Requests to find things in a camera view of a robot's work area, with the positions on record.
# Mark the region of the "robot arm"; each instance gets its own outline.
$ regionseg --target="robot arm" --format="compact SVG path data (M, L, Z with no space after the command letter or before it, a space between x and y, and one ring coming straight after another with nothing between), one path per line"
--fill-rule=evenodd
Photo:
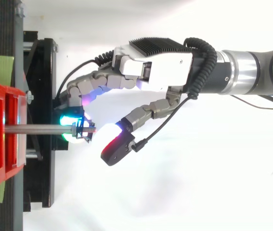
M110 89L131 89L134 86L140 89L145 85L168 86L165 99L136 108L117 122L122 132L101 155L111 166L131 150L138 151L131 133L150 118L170 115L179 105L182 94L193 97L198 93L273 95L273 51L213 49L213 54L212 49L211 53L208 50L204 43L197 49L196 45L186 47L165 38L131 41L115 48L112 62L69 82L67 91L61 94L62 101L68 107L75 107L82 106L82 97L93 91L101 94ZM215 59L212 69L206 66L209 58ZM207 73L208 78L199 78L201 73Z

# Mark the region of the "metal screw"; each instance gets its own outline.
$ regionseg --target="metal screw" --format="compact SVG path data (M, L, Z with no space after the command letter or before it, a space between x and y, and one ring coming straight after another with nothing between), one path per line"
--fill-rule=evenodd
M26 93L26 99L28 104L31 104L31 102L34 100L34 96L31 94L31 91Z
M17 4L17 6L15 8L15 14L17 16L19 16L20 18L25 17L25 15L24 15L24 4L22 4L22 3Z
M53 46L53 52L58 53L58 45L57 44Z

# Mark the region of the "red plastic bin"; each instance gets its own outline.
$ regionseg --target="red plastic bin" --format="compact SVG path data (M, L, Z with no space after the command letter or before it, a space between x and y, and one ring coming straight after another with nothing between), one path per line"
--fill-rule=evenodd
M0 85L0 184L18 173L26 161L26 135L5 134L5 124L26 124L26 95Z

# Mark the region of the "coiled cable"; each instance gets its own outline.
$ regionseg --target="coiled cable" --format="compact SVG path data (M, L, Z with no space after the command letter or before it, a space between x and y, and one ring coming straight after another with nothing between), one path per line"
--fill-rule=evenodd
M206 54L203 67L199 70L198 76L191 84L188 96L192 99L197 99L200 91L206 84L209 79L213 69L217 64L217 53L215 49L207 42L199 38L187 38L184 43L184 46L192 49L199 50L202 53Z
M105 63L108 63L113 60L114 56L114 50L106 52L102 55L99 55L94 58L95 62L98 64L98 66L102 66Z

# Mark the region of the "white backdrop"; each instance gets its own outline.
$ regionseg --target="white backdrop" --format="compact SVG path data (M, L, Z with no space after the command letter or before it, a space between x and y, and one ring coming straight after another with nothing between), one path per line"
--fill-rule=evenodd
M273 50L273 1L24 0L25 30L59 45L57 78L144 36L199 37L217 50ZM91 72L89 65L74 77ZM97 127L163 93L114 91L86 108ZM273 107L257 96L242 98ZM149 121L143 139L163 120ZM108 167L91 145L56 152L55 203L25 231L273 231L273 111L230 96L188 102L139 153Z

